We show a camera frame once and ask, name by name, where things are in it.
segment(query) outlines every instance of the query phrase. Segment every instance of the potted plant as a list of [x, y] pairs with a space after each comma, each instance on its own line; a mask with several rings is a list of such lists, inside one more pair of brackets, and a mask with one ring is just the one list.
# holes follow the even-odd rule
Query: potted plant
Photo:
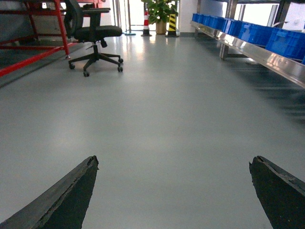
[[147, 4], [150, 24], [156, 23], [156, 33], [166, 34], [166, 24], [170, 14], [178, 15], [177, 8], [172, 4], [173, 0], [141, 0]]

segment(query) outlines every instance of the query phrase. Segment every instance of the blue plastic crate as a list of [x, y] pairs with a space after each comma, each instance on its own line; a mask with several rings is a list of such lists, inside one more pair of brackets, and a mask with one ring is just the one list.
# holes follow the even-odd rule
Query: blue plastic crate
[[305, 33], [273, 28], [266, 49], [284, 57], [301, 60], [305, 55]]
[[225, 18], [210, 16], [209, 23], [207, 26], [209, 26], [213, 29], [222, 30], [224, 27], [225, 21], [226, 21]]
[[272, 29], [272, 27], [243, 22], [238, 38], [245, 42], [266, 46]]
[[222, 31], [229, 35], [238, 37], [242, 24], [242, 21], [226, 18]]
[[192, 21], [198, 22], [198, 19], [199, 19], [199, 14], [193, 13]]
[[203, 25], [209, 26], [209, 21], [210, 21], [211, 16], [205, 15], [203, 19]]
[[205, 17], [204, 14], [199, 14], [198, 23], [203, 24], [204, 17]]

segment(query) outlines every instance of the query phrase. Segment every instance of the red rack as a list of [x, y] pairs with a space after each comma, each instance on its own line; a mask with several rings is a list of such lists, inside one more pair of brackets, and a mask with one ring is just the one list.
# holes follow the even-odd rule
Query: red rack
[[[42, 2], [51, 1], [54, 2], [55, 10], [44, 10], [41, 9]], [[19, 50], [45, 50], [46, 52], [40, 53], [38, 55], [34, 55], [24, 61], [18, 62], [13, 64], [9, 67], [0, 69], [0, 77], [20, 69], [26, 65], [34, 63], [46, 56], [49, 56], [55, 52], [65, 50], [66, 58], [69, 58], [69, 46], [73, 45], [74, 43], [68, 43], [66, 39], [66, 30], [64, 28], [62, 15], [63, 11], [60, 10], [61, 0], [22, 0], [22, 2], [26, 6], [26, 10], [0, 10], [0, 14], [19, 14], [19, 15], [28, 15], [30, 19], [31, 26], [33, 28], [34, 34], [31, 36], [20, 37], [16, 39], [12, 39], [9, 41], [0, 42], [0, 49], [19, 49]], [[82, 3], [93, 3], [95, 8], [101, 7], [102, 2], [105, 0], [80, 0], [79, 2]], [[60, 28], [60, 34], [40, 34], [37, 33], [37, 29], [34, 23], [33, 15], [40, 15], [40, 16], [56, 16]], [[62, 38], [62, 46], [10, 46], [7, 45], [12, 42], [23, 41], [28, 39], [38, 39], [39, 36], [61, 36]]]

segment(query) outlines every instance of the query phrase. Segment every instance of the metal shelf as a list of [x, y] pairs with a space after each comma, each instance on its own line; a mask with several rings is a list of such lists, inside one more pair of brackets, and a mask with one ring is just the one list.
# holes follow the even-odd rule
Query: metal shelf
[[194, 21], [191, 22], [191, 25], [195, 27], [198, 31], [201, 31], [206, 35], [215, 38], [222, 44], [237, 50], [243, 55], [253, 59], [254, 61], [280, 74], [286, 79], [305, 88], [304, 64], [298, 63], [294, 60], [283, 57], [262, 47], [250, 44], [234, 36], [221, 32], [220, 30], [215, 30], [213, 28], [204, 26]]

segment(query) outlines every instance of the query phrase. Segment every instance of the office chair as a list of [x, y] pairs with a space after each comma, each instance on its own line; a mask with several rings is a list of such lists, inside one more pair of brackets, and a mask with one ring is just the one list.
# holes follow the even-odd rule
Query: office chair
[[[105, 37], [119, 37], [122, 35], [122, 29], [113, 25], [100, 26], [101, 13], [108, 13], [110, 8], [95, 8], [83, 10], [77, 0], [64, 0], [67, 6], [66, 15], [64, 18], [64, 25], [66, 28], [68, 38], [74, 37], [78, 42], [92, 42], [94, 53], [85, 55], [69, 61], [70, 69], [74, 69], [73, 62], [88, 60], [83, 68], [85, 77], [89, 76], [87, 68], [98, 60], [105, 60], [118, 65], [118, 71], [122, 72], [121, 63], [123, 59], [120, 55], [99, 53], [96, 42], [101, 41], [103, 48], [107, 47], [104, 40]], [[83, 17], [87, 14], [90, 16], [90, 27], [83, 27]], [[118, 61], [111, 59], [111, 57], [118, 57]]]

